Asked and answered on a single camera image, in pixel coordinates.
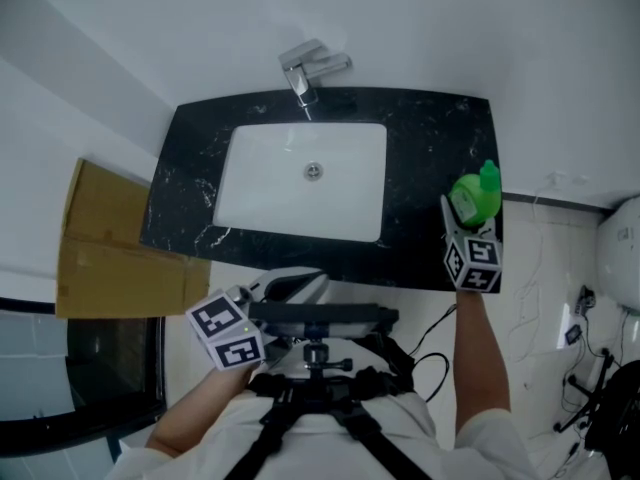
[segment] black office chair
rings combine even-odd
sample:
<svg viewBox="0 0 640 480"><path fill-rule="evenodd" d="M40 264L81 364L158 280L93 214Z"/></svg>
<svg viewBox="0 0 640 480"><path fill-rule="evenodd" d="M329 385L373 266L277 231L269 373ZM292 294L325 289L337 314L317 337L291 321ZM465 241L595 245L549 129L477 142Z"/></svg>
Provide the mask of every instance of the black office chair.
<svg viewBox="0 0 640 480"><path fill-rule="evenodd" d="M612 480L640 479L640 361L624 365L604 385L607 370L613 364L608 351L593 391L580 386L571 376L568 383L589 400L566 424L556 423L553 429L564 432L578 420L580 428L589 427L585 448L601 452L607 460Z"/></svg>

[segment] shirt sleeve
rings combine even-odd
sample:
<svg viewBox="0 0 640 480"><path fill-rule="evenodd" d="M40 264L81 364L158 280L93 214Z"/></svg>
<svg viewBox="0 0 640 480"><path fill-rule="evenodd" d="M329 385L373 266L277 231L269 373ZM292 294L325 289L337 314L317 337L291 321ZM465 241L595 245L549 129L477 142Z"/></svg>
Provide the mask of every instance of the shirt sleeve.
<svg viewBox="0 0 640 480"><path fill-rule="evenodd" d="M471 418L456 436L457 449L473 450L498 471L504 480L539 480L511 414L492 409Z"/></svg>
<svg viewBox="0 0 640 480"><path fill-rule="evenodd" d="M164 466L172 458L151 448L131 448L118 457L116 465L105 480L138 480L145 473Z"/></svg>

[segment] bottle label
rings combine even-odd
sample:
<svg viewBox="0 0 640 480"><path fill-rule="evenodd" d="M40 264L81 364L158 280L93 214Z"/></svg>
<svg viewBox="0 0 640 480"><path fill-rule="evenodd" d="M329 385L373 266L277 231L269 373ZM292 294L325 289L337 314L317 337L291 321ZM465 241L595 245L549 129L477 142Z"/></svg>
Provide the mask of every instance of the bottle label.
<svg viewBox="0 0 640 480"><path fill-rule="evenodd" d="M476 203L466 190L456 190L451 194L451 204L463 224L478 214Z"/></svg>

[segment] person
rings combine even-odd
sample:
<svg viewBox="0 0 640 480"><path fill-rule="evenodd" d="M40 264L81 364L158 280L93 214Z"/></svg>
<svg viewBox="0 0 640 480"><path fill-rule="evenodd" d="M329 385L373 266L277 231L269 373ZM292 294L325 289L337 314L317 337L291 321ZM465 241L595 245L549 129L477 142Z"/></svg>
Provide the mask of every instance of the person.
<svg viewBox="0 0 640 480"><path fill-rule="evenodd" d="M433 480L538 479L511 421L506 368L482 296L459 292L456 300L455 448L445 451L438 446L427 406L415 392L373 398L362 406L381 425L384 436ZM353 341L325 342L332 361L353 359L351 374L368 366L390 371L382 357ZM308 376L301 347L294 346L269 373ZM108 480L224 479L258 438L260 419L273 404L272 398L245 391L251 375L246 367L209 373L160 418L146 448L120 456ZM256 478L298 477L393 478L328 414L300 417Z"/></svg>

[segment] black chest harness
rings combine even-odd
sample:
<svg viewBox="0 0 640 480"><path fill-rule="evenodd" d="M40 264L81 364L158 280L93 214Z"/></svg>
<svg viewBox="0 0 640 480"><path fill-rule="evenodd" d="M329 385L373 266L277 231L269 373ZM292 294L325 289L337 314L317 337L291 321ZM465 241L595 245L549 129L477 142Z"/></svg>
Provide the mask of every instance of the black chest harness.
<svg viewBox="0 0 640 480"><path fill-rule="evenodd" d="M356 441L369 450L396 479L431 480L381 432L380 424L362 407L362 400L413 391L410 377L380 373L369 367L355 378L288 379L261 374L249 384L258 396L273 398L273 407L260 420L264 426L249 451L226 480L256 478L269 455L282 446L282 437L304 414L330 414Z"/></svg>

